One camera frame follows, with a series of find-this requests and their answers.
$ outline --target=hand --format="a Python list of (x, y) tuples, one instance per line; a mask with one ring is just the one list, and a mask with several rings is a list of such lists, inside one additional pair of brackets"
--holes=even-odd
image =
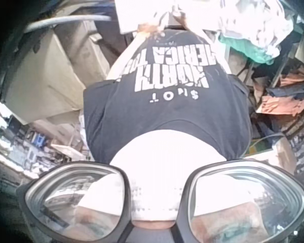
[(139, 24), (137, 32), (139, 35), (149, 36), (151, 33), (162, 32), (169, 21), (169, 13), (156, 12), (153, 18), (143, 24)]

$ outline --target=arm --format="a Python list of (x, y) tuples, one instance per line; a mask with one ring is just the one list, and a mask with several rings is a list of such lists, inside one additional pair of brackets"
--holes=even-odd
[(141, 46), (141, 44), (143, 44), (143, 42), (150, 36), (151, 33), (164, 30), (164, 27), (168, 22), (168, 18), (168, 13), (156, 13), (156, 15), (151, 19), (150, 23), (140, 24), (138, 26), (138, 33), (135, 39), (113, 64), (106, 79), (119, 78), (126, 64), (134, 55), (135, 51)]
[(120, 57), (113, 64), (106, 79), (119, 78), (128, 61), (132, 58), (135, 51), (148, 38), (148, 36), (149, 34), (144, 32), (140, 32), (136, 35), (135, 39), (130, 43), (130, 45), (123, 51)]

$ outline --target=cable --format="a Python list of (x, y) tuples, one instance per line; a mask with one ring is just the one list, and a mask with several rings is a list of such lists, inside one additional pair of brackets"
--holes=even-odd
[(271, 135), (265, 136), (265, 137), (260, 138), (259, 140), (257, 140), (254, 144), (252, 144), (249, 147), (249, 149), (252, 148), (252, 147), (254, 147), (257, 143), (261, 142), (262, 140), (270, 138), (270, 137), (285, 137), (285, 135), (283, 133), (275, 133), (275, 134), (271, 134)]
[(55, 17), (50, 19), (44, 19), (37, 22), (33, 22), (29, 24), (24, 33), (32, 32), (37, 29), (45, 28), (55, 24), (64, 24), (69, 22), (76, 22), (76, 21), (85, 21), (85, 20), (92, 20), (92, 21), (110, 21), (111, 17), (104, 16), (104, 15), (69, 15), (63, 17)]

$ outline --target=brown fabric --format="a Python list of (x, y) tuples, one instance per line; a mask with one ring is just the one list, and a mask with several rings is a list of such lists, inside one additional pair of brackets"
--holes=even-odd
[(280, 76), (280, 87), (286, 85), (292, 85), (294, 83), (304, 81), (304, 66), (301, 66), (299, 69), (291, 71), (287, 75)]
[(296, 116), (304, 110), (304, 99), (295, 100), (292, 97), (263, 96), (261, 112), (265, 114), (291, 114)]

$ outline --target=white graphic print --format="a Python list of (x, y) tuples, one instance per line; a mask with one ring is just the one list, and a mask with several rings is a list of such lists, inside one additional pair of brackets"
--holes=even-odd
[[(182, 84), (188, 87), (209, 88), (203, 67), (215, 65), (216, 59), (209, 45), (185, 45), (178, 47), (152, 47), (153, 63), (146, 60), (146, 49), (143, 49), (134, 59), (129, 60), (124, 68), (126, 75), (136, 72), (135, 92), (152, 89), (163, 89)], [(175, 96), (186, 96), (198, 99), (196, 90), (178, 88), (178, 93), (165, 92), (161, 97), (153, 93), (150, 103), (174, 99)]]

